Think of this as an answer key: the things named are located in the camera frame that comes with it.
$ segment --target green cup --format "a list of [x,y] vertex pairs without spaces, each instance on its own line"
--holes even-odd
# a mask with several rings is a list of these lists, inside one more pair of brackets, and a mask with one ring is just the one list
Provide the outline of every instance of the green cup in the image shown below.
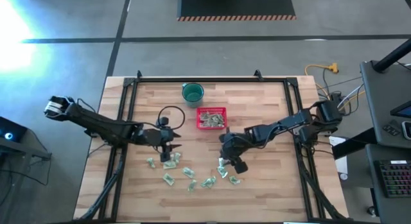
[[197,108],[203,103],[204,89],[197,83],[184,83],[182,97],[190,108]]

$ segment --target gray floor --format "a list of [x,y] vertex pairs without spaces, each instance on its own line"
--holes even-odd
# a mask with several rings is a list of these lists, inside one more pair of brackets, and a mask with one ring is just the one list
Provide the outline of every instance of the gray floor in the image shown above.
[[[393,35],[411,32],[411,11],[403,0],[293,0],[296,21],[190,22],[175,20],[177,0],[132,0],[124,37],[219,35]],[[31,128],[53,153],[46,187],[24,181],[10,223],[51,223],[72,218],[90,139],[68,122],[46,119],[52,95],[83,98],[98,107],[113,44],[9,44],[19,39],[115,37],[124,0],[0,0],[0,116]],[[122,44],[114,76],[300,75],[308,64],[337,62],[340,73],[327,73],[329,84],[360,75],[364,60],[379,59],[404,40],[277,42],[183,42]],[[411,62],[406,56],[404,62]],[[322,82],[322,70],[310,69]],[[347,94],[361,80],[333,87]],[[337,135],[352,137],[370,127],[367,100],[344,118]],[[378,221],[365,213],[371,205],[365,153],[349,157],[343,183],[350,217]],[[359,174],[354,167],[363,167]],[[33,166],[46,179],[48,165]],[[0,198],[7,184],[0,183]]]

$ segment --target black mat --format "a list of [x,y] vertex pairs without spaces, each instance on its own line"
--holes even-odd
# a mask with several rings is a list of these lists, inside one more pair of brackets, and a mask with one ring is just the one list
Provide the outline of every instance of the black mat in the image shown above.
[[291,0],[179,0],[178,21],[294,20]]

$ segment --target wooden table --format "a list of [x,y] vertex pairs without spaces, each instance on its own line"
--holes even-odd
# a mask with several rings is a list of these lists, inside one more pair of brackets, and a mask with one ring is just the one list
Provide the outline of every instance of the wooden table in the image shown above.
[[[107,78],[100,114],[116,118],[123,79]],[[309,107],[319,99],[314,79],[298,76],[298,82],[302,103]],[[242,132],[245,127],[273,123],[288,116],[284,88],[280,83],[202,83],[202,86],[205,89],[204,106],[226,107],[232,132]],[[292,136],[289,133],[278,135],[265,149],[244,153],[241,157],[249,166],[246,173],[237,175],[231,166],[227,166],[229,175],[241,180],[240,184],[232,185],[228,177],[221,178],[216,170],[221,147],[218,136],[225,130],[198,130],[196,110],[185,106],[181,90],[181,83],[138,85],[134,121],[154,123],[158,112],[166,105],[177,105],[185,111],[186,122],[176,130],[182,137],[173,142],[182,144],[175,150],[182,157],[177,169],[164,170],[159,154],[151,147],[130,144],[117,221],[306,221]],[[182,115],[175,109],[165,110],[163,115],[169,117],[171,127],[182,120]],[[94,139],[91,150],[101,143]],[[326,144],[319,144],[316,149],[331,151]],[[104,147],[89,157],[75,218],[84,214],[101,193],[109,152],[109,147]],[[155,159],[155,169],[146,163],[148,157]],[[347,216],[333,157],[322,152],[316,152],[314,157],[322,190],[337,210]],[[192,193],[187,191],[191,179],[182,174],[184,167],[196,173],[198,184]],[[165,173],[174,177],[172,187],[162,179]],[[200,187],[201,182],[213,175],[217,181],[211,189]],[[310,197],[316,214],[312,191]],[[110,199],[106,215],[111,211]]]

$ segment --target crumpled bill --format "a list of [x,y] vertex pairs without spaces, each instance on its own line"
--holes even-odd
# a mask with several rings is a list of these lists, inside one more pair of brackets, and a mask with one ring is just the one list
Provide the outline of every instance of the crumpled bill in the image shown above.
[[224,118],[221,114],[210,114],[209,112],[204,112],[200,114],[200,123],[202,127],[224,127]]
[[172,159],[176,164],[178,164],[178,163],[180,163],[180,157],[181,157],[181,153],[175,152],[175,153],[173,154],[173,156],[172,156],[171,159]]
[[170,186],[174,184],[174,178],[171,177],[171,175],[169,175],[168,173],[162,176],[162,179],[164,179],[167,182],[167,184],[169,184]]
[[147,158],[147,163],[150,165],[151,168],[155,168],[154,159],[152,157]]
[[224,158],[220,157],[218,159],[218,164],[220,165],[220,167],[224,167],[227,163],[229,162],[229,160],[225,160]]
[[163,169],[174,169],[176,167],[177,167],[177,164],[172,160],[166,161],[162,166]]
[[215,176],[211,178],[207,178],[203,183],[201,183],[201,187],[212,188],[212,186],[216,183],[217,178]]
[[189,178],[193,178],[193,177],[195,176],[194,171],[191,170],[191,169],[188,168],[188,167],[184,167],[184,168],[182,169],[182,173],[185,174],[185,175],[186,175],[187,177],[189,177]]
[[193,191],[194,191],[194,187],[195,187],[196,184],[197,184],[197,181],[193,179],[193,180],[190,182],[190,184],[188,185],[188,191],[189,191],[189,192],[193,192]]
[[227,170],[225,170],[225,168],[221,166],[217,168],[217,171],[221,174],[222,178],[225,178],[229,174],[229,172],[227,172]]
[[241,180],[238,180],[236,176],[230,176],[229,179],[230,179],[230,182],[233,183],[234,185],[239,184],[241,182]]

